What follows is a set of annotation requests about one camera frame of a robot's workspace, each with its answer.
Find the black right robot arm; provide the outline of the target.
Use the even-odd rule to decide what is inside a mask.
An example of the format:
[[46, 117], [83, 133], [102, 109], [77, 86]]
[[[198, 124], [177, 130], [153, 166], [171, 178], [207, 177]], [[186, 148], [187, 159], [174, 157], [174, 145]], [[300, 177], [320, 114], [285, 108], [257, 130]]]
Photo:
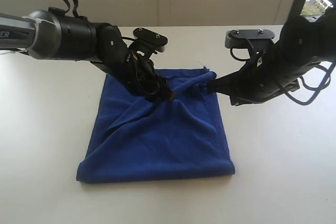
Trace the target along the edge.
[[294, 17], [283, 25], [277, 42], [274, 37], [262, 28], [229, 30], [225, 47], [246, 49], [249, 57], [233, 56], [244, 65], [211, 80], [208, 92], [229, 96], [234, 106], [261, 104], [280, 95], [310, 105], [329, 86], [335, 69], [335, 9], [313, 22]]

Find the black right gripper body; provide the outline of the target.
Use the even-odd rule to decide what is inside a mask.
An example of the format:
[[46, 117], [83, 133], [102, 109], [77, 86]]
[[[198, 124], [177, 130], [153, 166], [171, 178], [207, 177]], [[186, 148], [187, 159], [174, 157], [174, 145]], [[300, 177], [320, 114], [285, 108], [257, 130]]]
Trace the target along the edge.
[[331, 17], [311, 22], [297, 16], [283, 25], [278, 41], [267, 49], [256, 51], [250, 44], [246, 50], [249, 58], [235, 72], [243, 95], [231, 95], [232, 105], [261, 104], [280, 95], [309, 105], [331, 82], [331, 69], [321, 65], [331, 61]]

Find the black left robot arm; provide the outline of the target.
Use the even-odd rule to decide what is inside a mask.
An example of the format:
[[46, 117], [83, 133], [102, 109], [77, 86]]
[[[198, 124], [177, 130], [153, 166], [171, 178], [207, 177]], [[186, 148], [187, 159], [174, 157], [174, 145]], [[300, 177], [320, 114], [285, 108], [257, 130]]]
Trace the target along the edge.
[[139, 27], [130, 45], [126, 40], [116, 25], [69, 17], [62, 9], [37, 10], [23, 17], [1, 14], [1, 50], [38, 60], [88, 61], [132, 95], [151, 102], [173, 100], [174, 91], [150, 59], [164, 51], [168, 39]]

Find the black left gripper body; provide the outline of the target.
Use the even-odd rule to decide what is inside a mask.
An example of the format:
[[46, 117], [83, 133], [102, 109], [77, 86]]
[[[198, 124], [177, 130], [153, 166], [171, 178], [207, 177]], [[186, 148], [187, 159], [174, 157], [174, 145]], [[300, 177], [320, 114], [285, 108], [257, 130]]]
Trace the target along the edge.
[[100, 24], [97, 32], [97, 61], [91, 63], [114, 77], [132, 95], [145, 97], [150, 102], [160, 100], [160, 86], [167, 85], [165, 77], [159, 76], [150, 59], [151, 52], [129, 49], [135, 38], [123, 37], [115, 25]]

